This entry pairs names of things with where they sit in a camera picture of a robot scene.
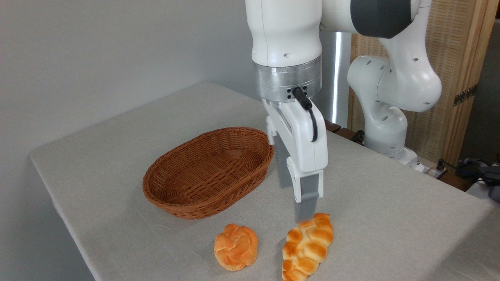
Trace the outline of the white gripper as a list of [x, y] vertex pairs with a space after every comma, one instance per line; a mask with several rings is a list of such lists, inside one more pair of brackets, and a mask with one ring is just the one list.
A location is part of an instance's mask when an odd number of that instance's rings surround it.
[[274, 146], [280, 187], [293, 186], [295, 219], [312, 219], [323, 197], [327, 137], [323, 115], [315, 104], [311, 116], [298, 101], [274, 103], [262, 99], [268, 142]]

